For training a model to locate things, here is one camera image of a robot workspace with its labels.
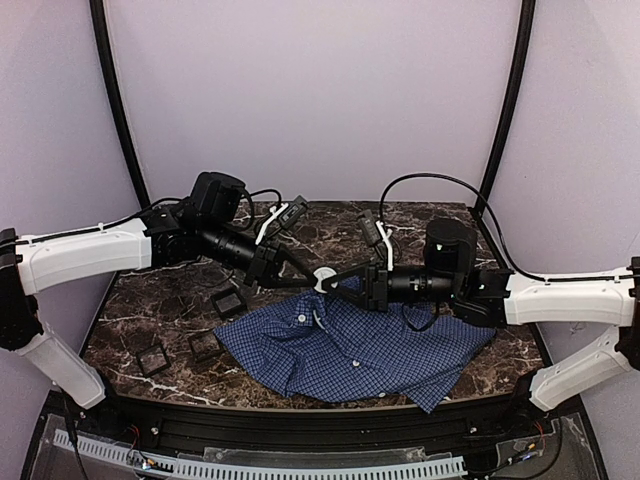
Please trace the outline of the round brooch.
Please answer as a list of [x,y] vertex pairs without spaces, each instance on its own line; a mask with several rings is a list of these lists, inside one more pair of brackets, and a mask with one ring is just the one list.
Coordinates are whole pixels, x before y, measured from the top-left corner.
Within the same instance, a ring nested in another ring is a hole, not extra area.
[[326,294],[327,291],[323,288],[323,282],[327,279],[333,278],[337,272],[327,266],[319,267],[314,272],[313,275],[316,278],[316,284],[314,286],[314,290],[318,293]]

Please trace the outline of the blue checked shirt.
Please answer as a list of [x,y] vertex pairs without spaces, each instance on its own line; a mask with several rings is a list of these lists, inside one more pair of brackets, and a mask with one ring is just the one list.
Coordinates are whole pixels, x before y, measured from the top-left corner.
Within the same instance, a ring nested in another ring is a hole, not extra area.
[[431,412],[496,331],[429,304],[366,311],[308,290],[214,334],[253,379],[282,396],[341,403],[401,394]]

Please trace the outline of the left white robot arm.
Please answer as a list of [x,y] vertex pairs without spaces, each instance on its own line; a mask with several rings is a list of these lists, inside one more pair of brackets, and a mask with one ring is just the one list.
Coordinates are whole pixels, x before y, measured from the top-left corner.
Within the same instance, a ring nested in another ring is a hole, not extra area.
[[198,175],[191,193],[125,219],[48,235],[1,233],[1,347],[27,359],[82,409],[104,402],[98,371],[38,316],[36,294],[59,284],[125,270],[157,269],[206,257],[244,273],[248,286],[313,288],[318,279],[263,232],[251,238],[232,226],[243,181],[218,172]]

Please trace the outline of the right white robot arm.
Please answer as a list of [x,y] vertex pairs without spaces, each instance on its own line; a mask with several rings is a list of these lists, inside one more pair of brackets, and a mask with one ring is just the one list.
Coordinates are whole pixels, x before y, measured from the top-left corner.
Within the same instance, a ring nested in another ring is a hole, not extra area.
[[536,276],[475,265],[476,232],[448,218],[426,227],[422,266],[394,263],[381,222],[375,239],[388,251],[337,273],[315,271],[317,290],[368,311],[392,303],[447,303],[456,318],[478,327],[503,328],[540,322],[606,325],[596,340],[564,360],[518,379],[510,412],[535,417],[619,374],[639,367],[639,260],[610,273],[575,277]]

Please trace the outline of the black tray far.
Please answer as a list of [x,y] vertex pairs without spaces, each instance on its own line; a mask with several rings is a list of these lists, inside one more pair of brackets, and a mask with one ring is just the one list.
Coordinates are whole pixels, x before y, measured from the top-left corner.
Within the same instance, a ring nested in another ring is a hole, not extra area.
[[247,311],[247,303],[240,290],[231,286],[211,295],[212,306],[222,320],[228,320],[235,315]]

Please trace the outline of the black tray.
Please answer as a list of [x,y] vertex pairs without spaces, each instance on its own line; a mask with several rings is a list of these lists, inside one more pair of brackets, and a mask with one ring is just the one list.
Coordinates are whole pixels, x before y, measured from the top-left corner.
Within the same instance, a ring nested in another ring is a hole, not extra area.
[[142,375],[146,378],[163,372],[171,366],[166,350],[161,343],[153,344],[137,352],[135,358]]
[[212,306],[222,320],[228,320],[235,315],[247,311],[247,303],[240,290],[231,286],[211,295]]
[[191,335],[188,344],[196,363],[215,357],[221,351],[220,343],[212,330]]

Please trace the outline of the black tray middle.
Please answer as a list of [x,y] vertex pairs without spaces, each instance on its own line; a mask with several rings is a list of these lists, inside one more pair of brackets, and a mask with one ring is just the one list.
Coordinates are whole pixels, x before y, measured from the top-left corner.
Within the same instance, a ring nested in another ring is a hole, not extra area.
[[221,351],[220,343],[212,330],[191,335],[188,344],[196,363],[215,357]]

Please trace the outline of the black tray near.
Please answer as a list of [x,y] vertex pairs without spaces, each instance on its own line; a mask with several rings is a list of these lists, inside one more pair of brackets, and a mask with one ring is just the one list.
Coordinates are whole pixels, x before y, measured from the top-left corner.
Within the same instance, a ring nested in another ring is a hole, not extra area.
[[171,366],[166,350],[161,343],[153,344],[137,352],[135,358],[142,375],[146,378],[163,372]]

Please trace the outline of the black front aluminium rail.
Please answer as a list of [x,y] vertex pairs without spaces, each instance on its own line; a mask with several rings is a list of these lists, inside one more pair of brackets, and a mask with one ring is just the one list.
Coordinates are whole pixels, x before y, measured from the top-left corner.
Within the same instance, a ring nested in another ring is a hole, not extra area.
[[427,414],[416,406],[268,410],[205,407],[124,397],[120,406],[142,444],[163,453],[207,447],[284,452],[367,451],[424,447],[466,451],[491,442],[489,427],[506,395],[450,402]]

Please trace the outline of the right black frame post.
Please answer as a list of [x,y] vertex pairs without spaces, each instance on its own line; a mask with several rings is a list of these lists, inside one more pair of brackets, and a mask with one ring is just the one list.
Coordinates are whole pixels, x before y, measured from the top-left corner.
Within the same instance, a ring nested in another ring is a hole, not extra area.
[[513,55],[494,139],[480,185],[480,194],[489,199],[501,165],[520,93],[533,32],[536,0],[522,0]]

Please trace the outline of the black frame post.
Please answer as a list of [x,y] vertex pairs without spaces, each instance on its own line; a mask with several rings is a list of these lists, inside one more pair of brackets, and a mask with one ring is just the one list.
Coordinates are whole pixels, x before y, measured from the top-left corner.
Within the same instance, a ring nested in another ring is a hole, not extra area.
[[480,194],[489,199],[501,165],[520,93],[533,32],[536,0],[522,0],[513,55],[494,139],[480,185]]
[[107,22],[106,4],[102,0],[89,0],[88,4],[103,83],[126,170],[139,207],[148,207],[151,200],[143,178],[119,85]]

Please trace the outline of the left black frame post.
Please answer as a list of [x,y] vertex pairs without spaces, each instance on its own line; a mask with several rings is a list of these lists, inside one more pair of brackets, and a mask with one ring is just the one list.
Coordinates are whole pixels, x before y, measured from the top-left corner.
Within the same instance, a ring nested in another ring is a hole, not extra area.
[[151,200],[143,178],[119,85],[107,22],[106,4],[102,0],[89,0],[88,4],[103,83],[126,170],[139,207],[148,207]]

